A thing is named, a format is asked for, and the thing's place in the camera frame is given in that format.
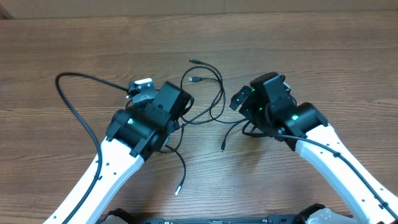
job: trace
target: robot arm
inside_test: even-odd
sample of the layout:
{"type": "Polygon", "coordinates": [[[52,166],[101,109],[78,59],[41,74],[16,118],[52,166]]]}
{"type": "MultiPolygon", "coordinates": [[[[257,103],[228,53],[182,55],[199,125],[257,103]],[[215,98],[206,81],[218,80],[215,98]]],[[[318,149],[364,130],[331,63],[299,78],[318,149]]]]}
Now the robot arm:
{"type": "Polygon", "coordinates": [[[134,104],[116,112],[106,130],[101,143],[101,173],[90,194],[65,221],[93,181],[98,155],[45,223],[96,223],[120,187],[180,128],[178,118],[189,110],[185,108],[188,101],[193,102],[191,95],[169,82],[156,94],[150,78],[130,83],[128,98],[134,104]]]}
{"type": "MultiPolygon", "coordinates": [[[[310,103],[296,105],[283,75],[271,72],[250,85],[232,97],[230,107],[236,110],[241,105],[239,112],[249,120],[248,124],[252,123],[262,133],[245,132],[246,124],[243,134],[257,138],[269,136],[286,142],[324,176],[354,214],[354,222],[392,223],[398,219],[398,198],[345,148],[321,112],[310,103]]],[[[330,211],[320,211],[306,214],[304,220],[307,223],[347,223],[341,221],[346,217],[337,214],[331,217],[330,211]]]]}

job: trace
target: metal connector tip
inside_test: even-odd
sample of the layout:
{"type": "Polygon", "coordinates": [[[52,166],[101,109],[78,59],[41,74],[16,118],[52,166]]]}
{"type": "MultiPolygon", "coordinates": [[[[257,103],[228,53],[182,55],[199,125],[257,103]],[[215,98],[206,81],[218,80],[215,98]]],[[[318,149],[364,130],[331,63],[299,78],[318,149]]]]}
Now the metal connector tip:
{"type": "Polygon", "coordinates": [[[182,186],[179,185],[179,186],[177,187],[177,189],[176,189],[176,191],[175,191],[174,194],[175,194],[175,195],[178,195],[178,193],[180,193],[181,188],[182,188],[182,186]]]}

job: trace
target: black wire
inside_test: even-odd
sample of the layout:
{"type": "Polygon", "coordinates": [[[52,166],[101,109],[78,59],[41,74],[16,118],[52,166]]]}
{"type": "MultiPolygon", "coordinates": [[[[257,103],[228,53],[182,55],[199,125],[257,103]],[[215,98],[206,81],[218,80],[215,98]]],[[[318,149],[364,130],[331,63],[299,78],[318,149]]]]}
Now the black wire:
{"type": "Polygon", "coordinates": [[[182,187],[182,185],[184,184],[184,181],[185,181],[185,176],[187,175],[187,166],[185,165],[184,159],[182,159],[182,156],[180,155],[180,153],[177,152],[177,150],[175,150],[174,152],[175,152],[176,155],[178,155],[178,157],[180,158],[180,160],[181,160],[181,162],[182,162],[182,165],[183,165],[183,168],[184,168],[184,176],[182,177],[182,180],[181,180],[181,182],[180,182],[180,184],[179,184],[179,186],[182,187]]]}
{"type": "Polygon", "coordinates": [[[313,141],[311,139],[305,139],[305,138],[300,138],[300,137],[296,137],[296,136],[290,136],[290,135],[286,135],[286,134],[269,134],[268,136],[272,137],[272,138],[288,138],[288,139],[295,139],[295,140],[298,140],[298,141],[309,142],[311,144],[314,144],[316,146],[319,146],[319,147],[331,152],[335,157],[339,157],[359,177],[359,179],[362,181],[362,183],[369,189],[369,191],[374,195],[374,197],[380,202],[382,207],[384,207],[394,217],[395,220],[398,220],[398,215],[395,214],[391,210],[391,208],[388,206],[388,203],[386,203],[380,197],[380,195],[372,188],[372,186],[369,184],[369,182],[362,176],[362,174],[355,168],[355,166],[352,165],[352,163],[350,163],[339,152],[337,152],[337,151],[335,151],[335,150],[329,148],[328,146],[325,146],[325,145],[323,145],[323,144],[321,144],[319,142],[313,141]]]}
{"type": "Polygon", "coordinates": [[[253,133],[254,130],[256,130],[256,127],[255,127],[255,126],[253,126],[253,128],[251,128],[250,133],[253,133]]]}
{"type": "Polygon", "coordinates": [[[100,177],[101,167],[102,167],[102,152],[101,152],[100,143],[98,142],[98,139],[96,138],[94,132],[88,126],[86,121],[84,121],[84,119],[77,113],[77,111],[74,109],[72,104],[68,101],[67,97],[64,95],[63,91],[61,90],[61,88],[60,88],[60,78],[63,77],[63,76],[75,76],[75,77],[89,78],[89,79],[95,80],[97,82],[103,83],[105,85],[109,85],[111,87],[115,87],[115,88],[118,88],[120,90],[124,90],[126,92],[128,91],[128,89],[127,88],[123,88],[123,87],[118,86],[118,85],[115,85],[113,83],[107,82],[105,80],[102,80],[102,79],[99,79],[99,78],[95,78],[95,77],[92,77],[92,76],[89,76],[89,75],[85,75],[85,74],[80,74],[80,73],[67,72],[67,73],[61,73],[61,74],[57,75],[57,77],[55,77],[55,86],[57,87],[59,95],[61,96],[61,98],[62,98],[63,102],[66,104],[66,106],[73,113],[73,115],[75,115],[76,119],[86,129],[87,133],[92,138],[92,140],[93,140],[93,142],[95,144],[97,153],[98,153],[98,167],[97,167],[97,171],[95,172],[94,179],[91,182],[90,186],[88,187],[88,189],[87,189],[86,193],[84,194],[84,196],[82,196],[80,201],[77,203],[76,207],[70,212],[70,214],[67,216],[67,218],[62,222],[64,224],[64,223],[68,223],[70,221],[70,219],[74,216],[74,214],[76,214],[76,212],[79,210],[81,205],[83,205],[84,201],[87,199],[88,195],[93,190],[95,183],[97,182],[98,178],[100,177]]]}
{"type": "Polygon", "coordinates": [[[252,130],[250,131],[250,133],[245,132],[246,128],[249,126],[251,122],[248,121],[246,124],[244,124],[243,128],[242,128],[242,134],[250,136],[252,138],[263,138],[263,137],[267,137],[268,135],[264,134],[264,133],[253,133],[253,131],[256,129],[256,127],[254,126],[252,128],[252,130]]]}
{"type": "Polygon", "coordinates": [[[293,100],[294,100],[294,105],[297,107],[297,100],[296,100],[296,98],[294,98],[292,95],[291,95],[290,97],[293,98],[293,100]]]}
{"type": "Polygon", "coordinates": [[[127,103],[126,103],[126,109],[129,107],[129,104],[132,102],[132,98],[131,99],[129,99],[128,101],[127,101],[127,103]]]}
{"type": "Polygon", "coordinates": [[[184,135],[185,125],[186,124],[182,124],[182,126],[181,126],[181,137],[180,137],[180,142],[178,143],[178,145],[175,148],[173,148],[173,147],[171,147],[169,145],[165,145],[165,147],[167,149],[170,149],[170,151],[159,151],[159,153],[170,154],[170,153],[173,153],[173,152],[177,151],[177,149],[179,149],[179,147],[181,145],[181,142],[182,142],[183,135],[184,135]]]}
{"type": "Polygon", "coordinates": [[[228,137],[228,134],[232,131],[232,129],[234,129],[238,124],[242,123],[243,121],[247,121],[247,119],[242,119],[240,121],[237,121],[234,123],[234,125],[232,125],[229,130],[226,132],[225,137],[224,137],[224,141],[221,144],[221,152],[223,152],[225,150],[225,144],[226,144],[226,138],[228,137]]]}
{"type": "Polygon", "coordinates": [[[183,80],[185,78],[185,76],[191,72],[194,69],[206,69],[209,70],[216,78],[202,78],[202,80],[210,80],[210,81],[214,81],[214,82],[218,82],[218,84],[220,85],[220,90],[218,91],[215,99],[211,102],[211,105],[209,108],[207,108],[206,110],[202,111],[200,114],[196,115],[194,118],[192,118],[191,120],[187,120],[185,119],[183,116],[181,117],[182,120],[184,122],[186,122],[187,124],[205,124],[205,123],[209,123],[211,121],[217,121],[219,123],[223,123],[223,124],[234,124],[238,121],[220,121],[217,118],[219,118],[223,113],[224,113],[224,109],[225,109],[225,102],[226,102],[226,97],[225,97],[225,89],[223,86],[223,77],[220,73],[220,71],[218,71],[217,68],[215,68],[214,66],[208,64],[208,63],[201,63],[202,65],[196,65],[193,66],[191,68],[189,68],[183,75],[181,78],[181,82],[180,82],[180,88],[183,90],[182,84],[183,84],[183,80]],[[221,101],[221,99],[223,100],[223,106],[221,108],[221,111],[218,115],[216,115],[215,117],[212,115],[211,110],[221,101]],[[203,116],[205,113],[209,112],[210,115],[210,119],[204,120],[204,121],[198,121],[198,122],[193,122],[194,120],[198,119],[199,117],[203,116]]]}

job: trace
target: wood grain surface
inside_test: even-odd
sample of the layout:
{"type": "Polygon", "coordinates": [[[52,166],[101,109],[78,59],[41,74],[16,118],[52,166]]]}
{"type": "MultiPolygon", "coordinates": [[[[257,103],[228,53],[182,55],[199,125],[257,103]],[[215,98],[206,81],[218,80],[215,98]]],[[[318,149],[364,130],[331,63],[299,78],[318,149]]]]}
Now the wood grain surface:
{"type": "MultiPolygon", "coordinates": [[[[42,223],[95,156],[84,129],[57,94],[60,72],[127,86],[152,77],[179,85],[196,58],[218,67],[227,99],[265,72],[287,76],[299,103],[312,102],[347,148],[398,194],[398,12],[270,13],[0,21],[0,222],[42,223]]],[[[192,75],[210,77],[204,71],[192,75]]],[[[90,80],[62,79],[70,101],[102,139],[124,93],[90,80]]],[[[184,83],[187,114],[208,107],[214,83],[184,83]]],[[[241,118],[227,109],[225,121],[241,118]]],[[[251,139],[229,125],[187,126],[181,155],[154,154],[116,194],[121,207],[164,218],[260,217],[318,202],[350,211],[284,143],[251,139]]],[[[172,136],[170,145],[178,141],[172,136]]]]}

